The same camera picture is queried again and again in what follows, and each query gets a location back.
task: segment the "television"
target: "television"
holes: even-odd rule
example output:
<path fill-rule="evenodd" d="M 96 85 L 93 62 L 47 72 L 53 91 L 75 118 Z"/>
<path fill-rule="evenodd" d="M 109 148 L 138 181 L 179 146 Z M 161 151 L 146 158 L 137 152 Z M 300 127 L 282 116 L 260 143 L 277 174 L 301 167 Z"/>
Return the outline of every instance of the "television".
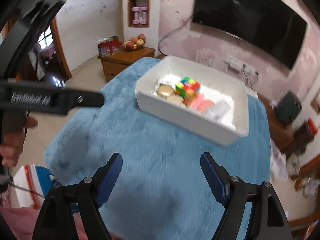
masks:
<path fill-rule="evenodd" d="M 290 69 L 307 28 L 281 0 L 195 0 L 192 21 L 252 43 Z"/>

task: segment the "finger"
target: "finger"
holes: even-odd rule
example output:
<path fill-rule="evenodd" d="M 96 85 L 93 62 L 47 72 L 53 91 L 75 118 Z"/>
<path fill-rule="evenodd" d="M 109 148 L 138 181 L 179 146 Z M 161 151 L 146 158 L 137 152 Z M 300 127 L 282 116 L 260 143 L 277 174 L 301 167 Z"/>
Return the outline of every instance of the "finger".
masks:
<path fill-rule="evenodd" d="M 34 119 L 33 117 L 31 116 L 28 116 L 27 120 L 26 120 L 26 124 L 25 124 L 25 127 L 28 127 L 28 128 L 34 128 L 38 125 L 38 121 L 36 119 Z"/>
<path fill-rule="evenodd" d="M 8 133 L 4 136 L 6 146 L 20 147 L 24 143 L 24 133 Z"/>
<path fill-rule="evenodd" d="M 0 146 L 0 155 L 3 158 L 10 158 L 10 159 L 15 159 L 16 157 L 19 157 L 19 155 L 23 151 L 23 145 L 20 147 L 10 147 L 10 146 Z"/>
<path fill-rule="evenodd" d="M 14 167 L 17 165 L 19 157 L 16 156 L 14 158 L 4 158 L 2 160 L 2 165 L 5 167 Z"/>

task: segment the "colorful puzzle cube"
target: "colorful puzzle cube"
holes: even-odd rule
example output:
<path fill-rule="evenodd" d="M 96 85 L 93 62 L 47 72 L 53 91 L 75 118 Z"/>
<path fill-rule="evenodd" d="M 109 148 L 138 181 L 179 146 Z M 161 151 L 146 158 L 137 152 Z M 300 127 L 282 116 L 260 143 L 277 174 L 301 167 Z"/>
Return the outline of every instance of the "colorful puzzle cube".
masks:
<path fill-rule="evenodd" d="M 189 77 L 185 77 L 176 84 L 176 94 L 190 103 L 200 91 L 200 84 Z"/>

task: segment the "silver bolt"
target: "silver bolt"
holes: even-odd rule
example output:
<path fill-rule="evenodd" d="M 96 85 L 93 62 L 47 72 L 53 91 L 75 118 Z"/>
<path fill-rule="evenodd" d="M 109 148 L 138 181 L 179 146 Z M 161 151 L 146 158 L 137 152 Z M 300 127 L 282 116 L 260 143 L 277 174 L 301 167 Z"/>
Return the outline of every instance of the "silver bolt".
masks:
<path fill-rule="evenodd" d="M 53 189 L 57 189 L 57 188 L 59 188 L 60 187 L 60 183 L 58 183 L 58 182 L 56 182 L 56 183 L 54 183 L 53 185 L 52 185 L 52 188 Z"/>
<path fill-rule="evenodd" d="M 92 178 L 91 178 L 91 177 L 86 177 L 86 178 L 84 178 L 84 180 L 83 180 L 83 182 L 86 183 L 86 184 L 89 184 L 91 181 L 92 181 Z"/>
<path fill-rule="evenodd" d="M 83 96 L 79 96 L 79 98 L 77 99 L 78 103 L 81 103 L 83 101 Z"/>
<path fill-rule="evenodd" d="M 240 181 L 240 179 L 239 179 L 238 176 L 231 176 L 231 180 L 232 180 L 233 182 L 239 182 L 239 181 Z"/>
<path fill-rule="evenodd" d="M 264 181 L 263 185 L 266 186 L 266 187 L 272 187 L 272 184 L 269 181 Z"/>

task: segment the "blue fuzzy tablecloth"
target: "blue fuzzy tablecloth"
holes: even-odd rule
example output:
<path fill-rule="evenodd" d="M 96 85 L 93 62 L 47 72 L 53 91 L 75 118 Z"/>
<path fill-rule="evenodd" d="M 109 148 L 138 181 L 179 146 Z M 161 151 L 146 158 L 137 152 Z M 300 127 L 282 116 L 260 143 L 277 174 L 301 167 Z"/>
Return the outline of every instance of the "blue fuzzy tablecloth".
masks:
<path fill-rule="evenodd" d="M 81 109 L 44 153 L 63 184 L 78 183 L 104 166 L 114 152 L 123 169 L 109 201 L 100 208 L 108 230 L 126 240 L 210 240 L 224 208 L 200 168 L 210 152 L 231 175 L 261 184 L 269 179 L 270 141 L 263 104 L 248 97 L 250 133 L 225 148 L 138 108 L 135 82 L 159 60 L 143 58 L 103 89 L 101 109 Z M 244 239 L 247 204 L 237 239 Z"/>

